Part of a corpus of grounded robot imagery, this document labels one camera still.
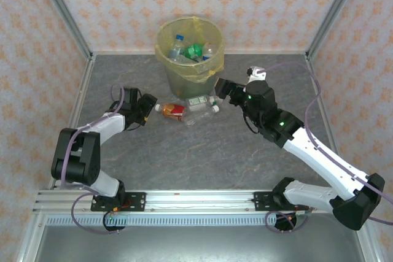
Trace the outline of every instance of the wall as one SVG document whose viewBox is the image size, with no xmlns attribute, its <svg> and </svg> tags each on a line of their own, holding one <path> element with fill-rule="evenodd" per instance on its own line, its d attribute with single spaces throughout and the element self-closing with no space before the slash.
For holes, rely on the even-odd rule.
<svg viewBox="0 0 393 262">
<path fill-rule="evenodd" d="M 0 0 L 0 19 L 0 260 L 15 261 L 85 58 L 51 0 Z"/>
<path fill-rule="evenodd" d="M 341 154 L 393 195 L 393 0 L 348 0 L 313 65 Z M 386 203 L 374 215 L 393 221 Z M 378 238 L 393 261 L 392 227 Z"/>
<path fill-rule="evenodd" d="M 308 49 L 333 0 L 65 0 L 91 50 L 153 50 L 164 22 L 208 17 L 228 50 Z"/>
</svg>

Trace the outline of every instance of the floor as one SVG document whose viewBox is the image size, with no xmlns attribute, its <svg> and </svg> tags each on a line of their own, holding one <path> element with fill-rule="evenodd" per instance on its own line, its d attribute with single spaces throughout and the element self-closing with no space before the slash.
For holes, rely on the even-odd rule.
<svg viewBox="0 0 393 262">
<path fill-rule="evenodd" d="M 250 66 L 269 67 L 282 61 L 305 63 L 302 55 L 226 55 L 220 76 L 246 83 Z M 163 65 L 153 55 L 98 55 L 88 84 L 79 126 L 93 121 L 110 106 L 114 82 L 138 87 L 160 104 L 171 102 Z M 279 107 L 303 118 L 314 96 L 311 79 L 298 66 L 269 72 Z M 326 185 L 305 163 L 251 133 L 239 107 L 220 105 L 210 121 L 193 127 L 152 112 L 147 124 L 115 135 L 101 147 L 101 168 L 122 180 L 127 190 L 169 189 L 271 189 L 283 177 Z M 315 106 L 309 115 L 311 129 L 325 144 L 327 133 Z"/>
<path fill-rule="evenodd" d="M 246 83 L 250 66 L 282 61 L 304 63 L 301 55 L 228 55 L 220 76 Z M 150 55 L 97 56 L 79 126 L 110 106 L 110 85 L 141 89 L 171 102 L 163 66 Z M 282 109 L 302 118 L 314 96 L 303 69 L 269 73 L 267 82 Z M 125 182 L 127 190 L 271 189 L 283 177 L 326 185 L 296 157 L 252 134 L 241 110 L 224 102 L 211 121 L 191 128 L 153 112 L 144 127 L 122 132 L 101 147 L 101 168 Z M 310 113 L 310 127 L 328 145 L 320 110 Z M 275 234 L 264 226 L 139 226 L 115 236 L 86 233 L 76 226 L 46 226 L 36 261 L 364 261 L 355 231 L 333 216 L 313 214 L 292 234 Z"/>
</svg>

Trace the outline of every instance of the clear plastic bottle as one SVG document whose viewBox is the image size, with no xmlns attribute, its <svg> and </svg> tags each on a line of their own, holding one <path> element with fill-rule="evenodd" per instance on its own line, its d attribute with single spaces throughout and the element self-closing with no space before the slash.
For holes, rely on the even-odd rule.
<svg viewBox="0 0 393 262">
<path fill-rule="evenodd" d="M 208 120 L 209 118 L 213 117 L 215 113 L 219 111 L 218 106 L 212 106 L 208 110 L 201 110 L 199 112 L 187 112 L 182 117 L 182 122 L 184 122 L 187 126 L 192 126 L 196 122 L 201 122 Z"/>
<path fill-rule="evenodd" d="M 168 58 L 173 60 L 178 55 L 182 55 L 184 53 L 184 37 L 182 35 L 176 35 L 176 40 L 172 43 L 171 49 L 169 50 Z"/>
<path fill-rule="evenodd" d="M 217 52 L 217 46 L 214 44 L 207 42 L 204 44 L 202 48 L 202 60 L 206 61 L 208 58 L 211 58 Z"/>
<path fill-rule="evenodd" d="M 186 58 L 184 55 L 178 55 L 177 57 L 172 59 L 173 61 L 179 63 L 179 64 L 196 64 L 193 60 L 190 60 L 189 58 Z"/>
<path fill-rule="evenodd" d="M 187 107 L 187 110 L 194 112 L 196 110 L 204 110 L 214 104 L 220 104 L 222 101 L 222 99 L 215 95 L 202 95 L 195 96 L 194 98 L 187 98 L 185 100 L 185 106 Z"/>
</svg>

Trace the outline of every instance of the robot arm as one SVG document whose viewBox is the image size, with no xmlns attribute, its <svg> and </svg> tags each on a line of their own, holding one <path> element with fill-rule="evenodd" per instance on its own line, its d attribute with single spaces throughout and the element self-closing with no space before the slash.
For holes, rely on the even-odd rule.
<svg viewBox="0 0 393 262">
<path fill-rule="evenodd" d="M 306 205 L 332 212 L 342 224 L 359 230 L 379 204 L 381 197 L 352 178 L 315 148 L 309 140 L 303 122 L 293 114 L 278 108 L 274 91 L 265 81 L 266 73 L 259 74 L 260 70 L 258 67 L 248 70 L 247 85 L 219 79 L 215 87 L 216 94 L 222 99 L 229 95 L 229 103 L 240 106 L 243 115 L 251 120 L 265 139 L 300 158 L 332 186 L 317 187 L 285 178 L 273 190 L 274 201 L 281 205 Z M 384 180 L 381 176 L 367 175 L 356 169 L 333 153 L 313 134 L 312 136 L 334 160 L 358 178 L 382 191 Z"/>
<path fill-rule="evenodd" d="M 101 170 L 100 146 L 133 123 L 145 125 L 157 99 L 150 94 L 138 99 L 138 93 L 137 88 L 126 88 L 125 100 L 118 113 L 114 114 L 113 104 L 100 119 L 88 124 L 89 128 L 84 126 L 72 145 L 66 169 L 67 182 L 81 183 L 104 198 L 115 198 L 119 204 L 124 203 L 124 184 Z M 77 129 L 70 128 L 60 131 L 51 169 L 54 179 L 61 179 L 67 146 L 75 132 Z"/>
</svg>

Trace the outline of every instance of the plastic bottle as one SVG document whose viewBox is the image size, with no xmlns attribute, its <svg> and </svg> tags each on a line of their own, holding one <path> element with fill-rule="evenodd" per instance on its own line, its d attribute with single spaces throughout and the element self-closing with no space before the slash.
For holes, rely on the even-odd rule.
<svg viewBox="0 0 393 262">
<path fill-rule="evenodd" d="M 177 57 L 173 58 L 172 60 L 179 63 L 179 64 L 195 64 L 196 63 L 193 60 L 186 58 L 184 55 L 178 55 Z"/>
<path fill-rule="evenodd" d="M 172 118 L 178 121 L 182 121 L 185 114 L 185 107 L 179 106 L 178 104 L 156 104 L 155 110 L 161 112 L 164 117 Z"/>
<path fill-rule="evenodd" d="M 211 58 L 217 52 L 217 46 L 214 44 L 207 42 L 202 48 L 202 60 L 206 61 L 208 58 Z"/>
<path fill-rule="evenodd" d="M 218 106 L 212 106 L 208 110 L 201 110 L 199 112 L 187 112 L 187 114 L 182 118 L 187 126 L 192 126 L 196 122 L 205 121 L 214 116 L 215 113 L 219 111 Z"/>
<path fill-rule="evenodd" d="M 169 50 L 168 58 L 174 59 L 178 55 L 182 55 L 184 52 L 184 37 L 182 35 L 176 35 L 176 40 L 172 43 L 171 49 Z"/>
<path fill-rule="evenodd" d="M 194 98 L 187 98 L 185 100 L 185 106 L 187 107 L 187 110 L 194 112 L 196 110 L 206 109 L 207 107 L 211 107 L 214 104 L 220 104 L 221 102 L 222 99 L 220 99 L 218 96 L 202 95 L 195 96 Z"/>
<path fill-rule="evenodd" d="M 155 110 L 161 112 L 164 117 L 184 122 L 187 126 L 192 126 L 198 121 L 213 117 L 220 109 L 218 106 L 212 106 L 208 110 L 188 112 L 184 106 L 178 104 L 156 104 Z"/>
<path fill-rule="evenodd" d="M 202 44 L 193 44 L 191 46 L 188 46 L 184 50 L 184 56 L 186 58 L 189 58 L 190 60 L 201 61 L 202 48 Z"/>
</svg>

